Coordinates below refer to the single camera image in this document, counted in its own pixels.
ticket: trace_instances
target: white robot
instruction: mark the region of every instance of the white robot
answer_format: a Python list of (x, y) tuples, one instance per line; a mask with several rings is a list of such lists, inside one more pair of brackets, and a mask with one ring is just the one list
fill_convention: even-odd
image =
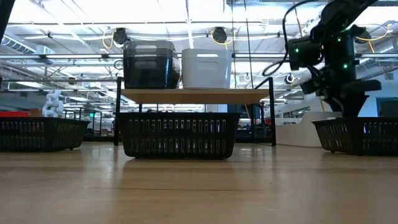
[(58, 118), (63, 113), (63, 103), (59, 100), (61, 94), (60, 90), (51, 90), (47, 94), (45, 105), (43, 106), (42, 114), (44, 117)]

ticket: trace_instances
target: storage bin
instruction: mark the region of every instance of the storage bin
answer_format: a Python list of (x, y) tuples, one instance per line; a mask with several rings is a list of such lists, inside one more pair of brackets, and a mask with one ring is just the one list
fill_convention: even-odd
[(0, 118), (3, 117), (28, 117), (29, 112), (25, 111), (0, 111)]
[(124, 43), (123, 74), (125, 88), (176, 88), (180, 60), (173, 43), (165, 40)]
[(185, 49), (182, 51), (184, 89), (229, 89), (232, 52), (228, 50)]
[(398, 155), (398, 118), (314, 121), (322, 148), (356, 155)]
[(226, 159), (238, 113), (119, 113), (124, 152), (135, 158)]
[(59, 151), (80, 147), (88, 121), (0, 118), (0, 151)]

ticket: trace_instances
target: yellow cable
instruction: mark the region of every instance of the yellow cable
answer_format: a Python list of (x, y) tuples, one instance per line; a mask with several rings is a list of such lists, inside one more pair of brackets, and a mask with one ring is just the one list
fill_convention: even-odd
[(250, 119), (248, 106), (244, 105), (244, 107), (246, 108), (246, 113), (248, 114), (248, 118)]
[(321, 98), (318, 96), (319, 102), (321, 103), (322, 111), (325, 112), (325, 107), (323, 106)]
[[(368, 43), (369, 43), (369, 46), (370, 46), (372, 52), (374, 53), (374, 49), (373, 49), (372, 43), (370, 43), (370, 42), (368, 42)], [(390, 79), (387, 77), (386, 71), (384, 70), (383, 66), (381, 66), (381, 64), (380, 64), (379, 61), (377, 61), (377, 62), (378, 62), (378, 64), (379, 64), (379, 66), (381, 67), (382, 71), (383, 71), (384, 77), (385, 77), (386, 80), (391, 84), (392, 89), (393, 89), (396, 93), (398, 93), (398, 90), (396, 89), (396, 86), (395, 86), (395, 85), (390, 81)]]
[(105, 33), (106, 33), (106, 32), (104, 32), (104, 35), (102, 36), (102, 44), (103, 44), (104, 47), (106, 47), (107, 49), (111, 49), (111, 48), (113, 47), (114, 32), (112, 32), (111, 46), (107, 46), (107, 45), (105, 44)]
[(388, 32), (388, 30), (390, 29), (390, 24), (389, 25), (387, 25), (387, 30), (386, 30), (386, 33), (384, 34), (384, 35), (382, 35), (381, 37), (378, 37), (378, 38), (375, 38), (375, 39), (365, 39), (365, 38), (360, 38), (360, 37), (357, 37), (357, 39), (358, 40), (363, 40), (363, 41), (375, 41), (375, 40), (380, 40), (381, 38), (384, 38), (389, 32)]
[[(235, 84), (236, 84), (236, 87), (239, 89), (238, 83), (237, 83), (237, 81), (236, 81), (236, 74), (235, 74), (235, 72), (234, 72), (234, 77), (235, 77)], [(250, 119), (248, 106), (247, 106), (247, 105), (244, 105), (244, 107), (246, 108), (246, 114), (248, 115), (248, 118)]]

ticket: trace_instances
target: white storage bin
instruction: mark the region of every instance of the white storage bin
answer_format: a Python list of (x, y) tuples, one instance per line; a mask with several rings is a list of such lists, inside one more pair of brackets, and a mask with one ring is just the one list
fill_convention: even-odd
[(185, 49), (182, 51), (184, 89), (229, 89), (232, 52), (229, 50)]

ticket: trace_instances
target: metal beam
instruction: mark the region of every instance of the metal beam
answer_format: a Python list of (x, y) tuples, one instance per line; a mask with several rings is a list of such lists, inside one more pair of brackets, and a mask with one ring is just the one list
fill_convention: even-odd
[[(258, 59), (282, 59), (284, 54), (264, 53), (264, 54), (233, 54), (235, 58), (258, 58)], [(398, 58), (398, 54), (375, 53), (375, 54), (356, 54), (356, 58)], [(122, 59), (123, 54), (53, 54), (53, 55), (0, 55), (0, 60), (34, 60), (34, 59)]]
[(40, 83), (53, 83), (53, 82), (116, 82), (116, 79), (87, 79), (87, 80), (3, 80), (3, 82), (40, 82)]

